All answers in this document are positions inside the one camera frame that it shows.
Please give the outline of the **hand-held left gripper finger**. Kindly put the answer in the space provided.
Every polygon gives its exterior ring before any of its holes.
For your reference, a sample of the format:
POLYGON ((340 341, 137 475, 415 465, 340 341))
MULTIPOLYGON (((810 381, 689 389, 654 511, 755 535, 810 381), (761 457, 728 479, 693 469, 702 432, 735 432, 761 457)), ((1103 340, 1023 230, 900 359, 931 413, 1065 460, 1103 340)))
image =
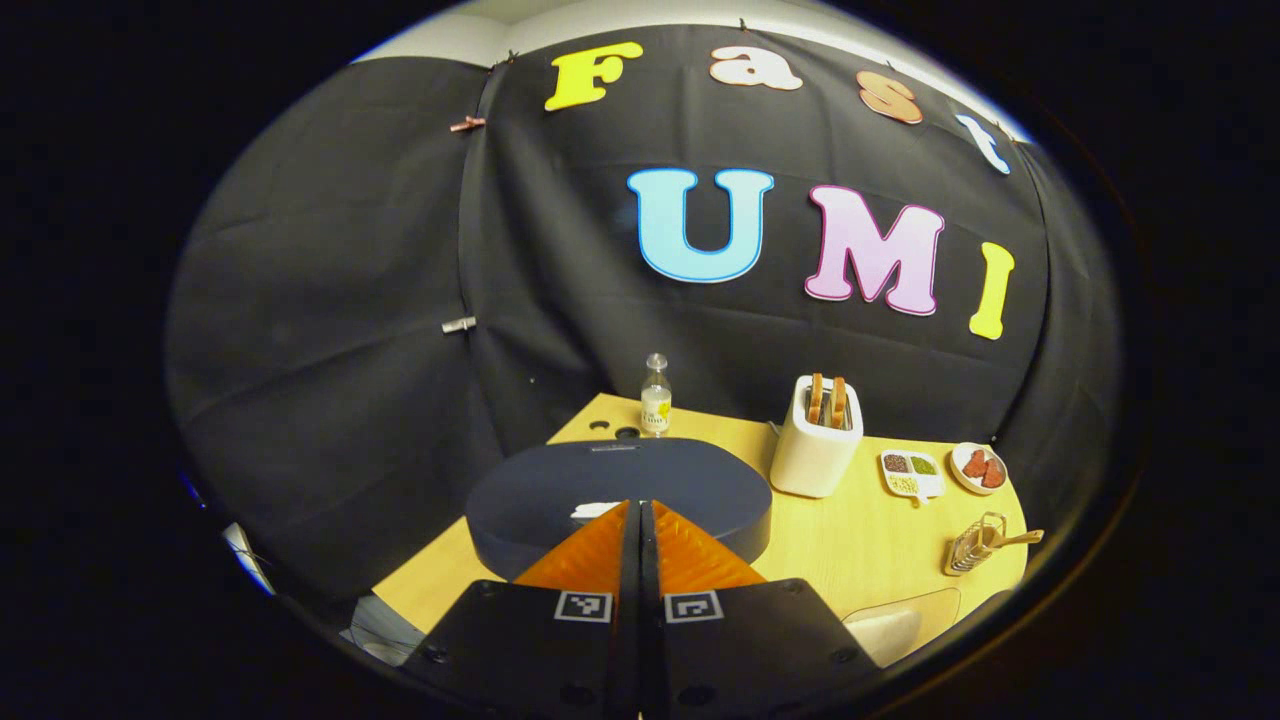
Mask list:
POLYGON ((641 712, 641 507, 625 501, 566 541, 603 548, 596 588, 476 580, 403 665, 462 719, 636 719, 641 712))
POLYGON ((805 719, 881 674, 804 579, 767 580, 658 501, 640 527, 643 717, 805 719))

